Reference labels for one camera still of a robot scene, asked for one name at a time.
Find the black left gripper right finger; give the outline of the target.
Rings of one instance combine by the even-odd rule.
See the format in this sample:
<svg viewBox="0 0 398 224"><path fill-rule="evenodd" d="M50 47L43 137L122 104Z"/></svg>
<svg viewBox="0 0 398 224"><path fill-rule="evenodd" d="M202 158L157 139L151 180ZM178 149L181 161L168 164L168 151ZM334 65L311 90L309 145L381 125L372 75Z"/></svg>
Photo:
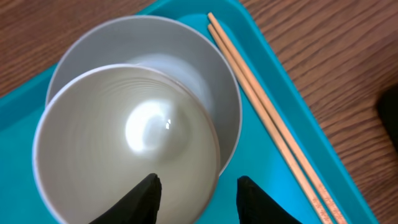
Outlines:
<svg viewBox="0 0 398 224"><path fill-rule="evenodd" d="M240 224L300 224L246 175L237 180L236 206Z"/></svg>

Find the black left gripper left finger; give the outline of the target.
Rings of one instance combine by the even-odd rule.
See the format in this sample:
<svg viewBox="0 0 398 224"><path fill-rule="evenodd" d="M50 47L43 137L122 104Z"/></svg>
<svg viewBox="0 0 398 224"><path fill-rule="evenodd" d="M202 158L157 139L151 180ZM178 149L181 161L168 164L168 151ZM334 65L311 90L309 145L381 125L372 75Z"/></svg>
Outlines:
<svg viewBox="0 0 398 224"><path fill-rule="evenodd" d="M160 179L151 173L90 224L155 224L161 193Z"/></svg>

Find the white cup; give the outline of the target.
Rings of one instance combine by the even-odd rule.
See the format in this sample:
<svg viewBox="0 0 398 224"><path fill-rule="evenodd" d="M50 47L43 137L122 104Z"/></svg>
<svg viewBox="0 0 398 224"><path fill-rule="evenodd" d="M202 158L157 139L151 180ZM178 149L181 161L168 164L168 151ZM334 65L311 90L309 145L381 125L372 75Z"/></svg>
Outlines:
<svg viewBox="0 0 398 224"><path fill-rule="evenodd" d="M220 147L189 89L152 68L114 64L77 76L50 100L32 165L59 223L89 223L153 176L162 187L157 223L193 223L214 194Z"/></svg>

